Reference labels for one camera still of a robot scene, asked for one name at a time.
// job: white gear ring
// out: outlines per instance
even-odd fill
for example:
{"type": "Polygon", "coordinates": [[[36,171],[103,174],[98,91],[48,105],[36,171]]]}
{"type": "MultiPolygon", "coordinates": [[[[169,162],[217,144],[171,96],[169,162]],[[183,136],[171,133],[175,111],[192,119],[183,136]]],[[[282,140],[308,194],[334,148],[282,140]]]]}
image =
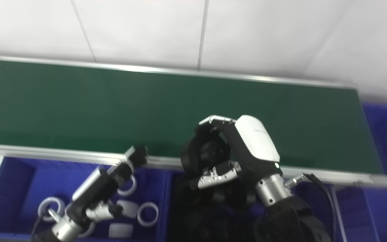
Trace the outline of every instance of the white gear ring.
{"type": "Polygon", "coordinates": [[[121,190],[120,188],[117,190],[117,193],[123,197],[131,196],[135,190],[137,190],[137,179],[135,179],[134,175],[131,175],[132,187],[128,190],[121,190]]]}
{"type": "Polygon", "coordinates": [[[143,227],[152,227],[153,225],[156,224],[156,222],[158,222],[158,216],[159,216],[159,208],[156,204],[152,203],[152,202],[145,202],[143,203],[140,208],[138,209],[138,213],[137,213],[137,219],[138,219],[138,222],[140,223],[141,226],[143,227]],[[142,218],[141,218],[141,212],[145,209],[145,208],[153,208],[155,211],[156,211],[156,217],[155,219],[153,219],[152,221],[150,222],[145,222],[142,218]]]}
{"type": "Polygon", "coordinates": [[[44,199],[38,206],[37,213],[38,213],[38,216],[43,214],[43,221],[45,222],[55,221],[55,219],[52,216],[45,215],[47,213],[47,207],[49,207],[49,205],[54,202],[58,204],[58,210],[56,211],[56,213],[59,216],[63,216],[63,212],[65,211],[65,203],[63,202],[63,200],[57,197],[48,197],[44,199]]]}

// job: metal connector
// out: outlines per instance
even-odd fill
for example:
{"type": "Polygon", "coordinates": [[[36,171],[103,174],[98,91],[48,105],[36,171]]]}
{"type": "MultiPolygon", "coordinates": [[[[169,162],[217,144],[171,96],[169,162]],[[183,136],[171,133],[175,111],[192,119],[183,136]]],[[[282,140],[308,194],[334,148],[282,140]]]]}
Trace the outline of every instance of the metal connector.
{"type": "Polygon", "coordinates": [[[291,189],[292,187],[295,187],[296,185],[298,185],[298,183],[300,183],[306,179],[307,179],[307,177],[304,176],[304,173],[298,174],[298,175],[290,178],[289,180],[285,181],[285,187],[287,187],[288,189],[291,189]]]}

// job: silver metal joint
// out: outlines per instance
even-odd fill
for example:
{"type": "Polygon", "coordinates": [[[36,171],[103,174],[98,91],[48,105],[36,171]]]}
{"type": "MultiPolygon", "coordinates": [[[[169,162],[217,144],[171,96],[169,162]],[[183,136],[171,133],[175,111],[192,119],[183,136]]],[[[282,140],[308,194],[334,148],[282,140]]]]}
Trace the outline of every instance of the silver metal joint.
{"type": "Polygon", "coordinates": [[[82,227],[72,221],[67,215],[52,227],[53,234],[62,242],[72,242],[82,230],[82,227]]]}
{"type": "Polygon", "coordinates": [[[293,196],[292,191],[285,186],[285,181],[280,174],[274,174],[267,179],[261,179],[256,184],[256,192],[265,207],[293,196]]]}
{"type": "Polygon", "coordinates": [[[285,181],[285,186],[289,189],[291,189],[292,187],[295,187],[296,185],[298,185],[300,182],[306,180],[307,177],[304,176],[304,173],[301,173],[301,174],[298,174],[292,178],[289,178],[289,180],[285,181]]]}

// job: metal cylinder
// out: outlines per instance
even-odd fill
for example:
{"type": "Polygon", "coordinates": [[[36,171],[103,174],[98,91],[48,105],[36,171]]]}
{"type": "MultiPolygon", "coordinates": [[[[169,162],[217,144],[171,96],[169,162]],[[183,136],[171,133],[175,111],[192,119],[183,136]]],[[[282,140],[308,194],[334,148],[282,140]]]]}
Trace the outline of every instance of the metal cylinder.
{"type": "Polygon", "coordinates": [[[256,192],[265,207],[293,196],[292,191],[285,186],[285,181],[280,174],[274,174],[267,179],[261,179],[256,184],[256,192]]]}
{"type": "Polygon", "coordinates": [[[95,170],[93,170],[93,172],[86,178],[80,187],[77,188],[72,196],[73,201],[76,201],[101,176],[101,169],[101,166],[95,168],[95,170]]]}
{"type": "Polygon", "coordinates": [[[52,227],[53,234],[62,242],[72,242],[82,230],[82,227],[66,215],[52,227]]]}

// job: white plastic part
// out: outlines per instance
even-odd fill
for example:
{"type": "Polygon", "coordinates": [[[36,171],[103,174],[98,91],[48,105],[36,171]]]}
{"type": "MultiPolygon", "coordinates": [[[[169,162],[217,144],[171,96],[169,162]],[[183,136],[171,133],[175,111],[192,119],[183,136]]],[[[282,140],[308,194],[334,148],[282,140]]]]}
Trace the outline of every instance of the white plastic part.
{"type": "Polygon", "coordinates": [[[123,208],[122,216],[130,217],[130,218],[137,217],[139,207],[138,207],[138,204],[136,204],[135,202],[120,199],[120,200],[117,200],[116,204],[123,208]]]}
{"type": "Polygon", "coordinates": [[[134,232],[132,224],[113,223],[109,227],[109,238],[130,239],[134,232]]]}
{"type": "Polygon", "coordinates": [[[137,190],[137,179],[135,179],[134,175],[131,175],[132,187],[128,190],[121,190],[120,188],[117,190],[117,193],[123,197],[131,196],[135,190],[137,190]]]}
{"type": "Polygon", "coordinates": [[[143,227],[152,227],[153,225],[156,224],[156,222],[158,222],[158,216],[159,216],[159,208],[156,204],[152,203],[152,202],[145,202],[143,203],[140,208],[138,209],[138,214],[137,214],[137,219],[138,219],[138,222],[140,223],[141,226],[143,227]],[[155,219],[153,219],[152,221],[150,222],[145,222],[142,218],[141,218],[141,212],[145,209],[145,208],[153,208],[155,211],[156,211],[156,217],[155,219]]]}
{"type": "MultiPolygon", "coordinates": [[[[72,203],[68,204],[66,207],[65,207],[65,214],[67,214],[67,210],[69,210],[69,208],[71,207],[72,203]]],[[[84,232],[84,233],[81,233],[77,236],[77,238],[86,238],[86,237],[89,237],[93,231],[95,230],[95,225],[96,223],[95,222],[91,222],[90,225],[89,225],[89,228],[84,232]]]]}
{"type": "Polygon", "coordinates": [[[266,161],[280,161],[280,155],[259,119],[242,115],[237,119],[235,128],[253,156],[266,161]]]}
{"type": "Polygon", "coordinates": [[[103,202],[94,209],[86,209],[86,216],[95,222],[114,218],[113,214],[109,211],[109,204],[103,202]]]}
{"type": "Polygon", "coordinates": [[[92,173],[86,178],[86,180],[80,185],[79,188],[73,193],[72,200],[76,201],[100,176],[101,166],[95,168],[92,173]]]}
{"type": "MultiPolygon", "coordinates": [[[[37,211],[37,214],[38,216],[40,216],[41,214],[46,214],[47,213],[47,207],[49,207],[50,204],[52,203],[56,203],[58,204],[58,210],[56,211],[56,213],[62,217],[63,216],[63,212],[65,211],[65,203],[63,202],[62,199],[60,198],[57,198],[57,197],[48,197],[46,199],[44,199],[40,205],[38,206],[38,211],[37,211]]],[[[49,215],[44,215],[43,216],[43,221],[45,222],[54,222],[55,219],[52,217],[52,216],[49,216],[49,215]]]]}

